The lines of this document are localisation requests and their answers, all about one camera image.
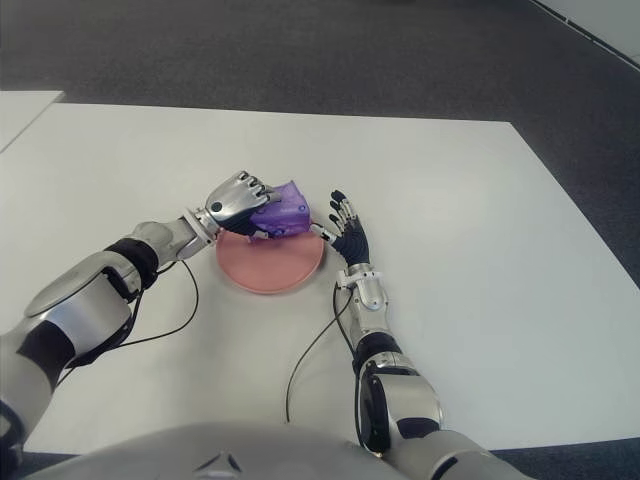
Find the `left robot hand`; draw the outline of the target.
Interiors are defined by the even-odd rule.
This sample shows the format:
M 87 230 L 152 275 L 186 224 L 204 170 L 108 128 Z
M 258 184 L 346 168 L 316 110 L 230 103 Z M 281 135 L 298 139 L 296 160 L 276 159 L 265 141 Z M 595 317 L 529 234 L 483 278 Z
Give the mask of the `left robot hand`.
M 205 209 L 226 231 L 247 237 L 268 238 L 251 217 L 261 208 L 281 200 L 281 194 L 246 171 L 225 180 L 208 196 Z

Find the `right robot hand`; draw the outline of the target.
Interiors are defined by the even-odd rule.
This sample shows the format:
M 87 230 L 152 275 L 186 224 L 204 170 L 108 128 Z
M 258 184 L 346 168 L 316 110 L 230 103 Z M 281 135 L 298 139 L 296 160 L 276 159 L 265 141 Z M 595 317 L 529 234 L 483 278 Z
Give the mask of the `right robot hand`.
M 311 232 L 340 254 L 349 267 L 369 264 L 368 239 L 357 212 L 343 192 L 334 190 L 330 197 L 330 206 L 334 212 L 329 215 L 329 219 L 338 228 L 338 232 L 333 233 L 316 222 L 311 223 Z

